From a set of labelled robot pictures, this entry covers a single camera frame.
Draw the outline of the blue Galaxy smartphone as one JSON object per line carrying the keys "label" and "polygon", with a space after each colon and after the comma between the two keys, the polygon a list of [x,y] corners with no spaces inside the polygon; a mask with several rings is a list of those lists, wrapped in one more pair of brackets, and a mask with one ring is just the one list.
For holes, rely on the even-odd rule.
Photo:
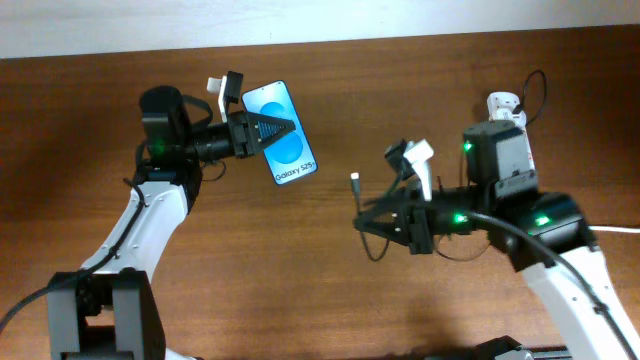
{"label": "blue Galaxy smartphone", "polygon": [[242,101],[248,112],[291,120],[295,130],[264,151],[274,182],[281,186],[318,170],[316,158],[302,127],[288,86],[278,80],[245,92]]}

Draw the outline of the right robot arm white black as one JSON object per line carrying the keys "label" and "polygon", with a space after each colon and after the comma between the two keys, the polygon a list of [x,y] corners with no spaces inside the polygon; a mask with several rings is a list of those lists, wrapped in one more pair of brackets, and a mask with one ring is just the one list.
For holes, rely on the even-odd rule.
{"label": "right robot arm white black", "polygon": [[550,314],[572,359],[636,359],[639,334],[611,282],[606,259],[576,202],[542,192],[527,135],[509,120],[477,123],[463,133],[468,182],[445,188],[431,174],[425,140],[385,153],[396,183],[357,204],[354,228],[432,254],[442,238],[486,232]]}

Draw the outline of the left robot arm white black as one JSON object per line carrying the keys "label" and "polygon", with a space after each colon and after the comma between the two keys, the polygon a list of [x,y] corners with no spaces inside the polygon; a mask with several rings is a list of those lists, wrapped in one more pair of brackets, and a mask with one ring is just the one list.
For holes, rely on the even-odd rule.
{"label": "left robot arm white black", "polygon": [[54,359],[178,359],[166,343],[151,281],[178,226],[191,212],[202,168],[264,151],[296,126],[237,111],[225,121],[190,121],[189,98],[157,86],[139,100],[145,138],[126,209],[100,248],[76,272],[58,272],[47,294]]}

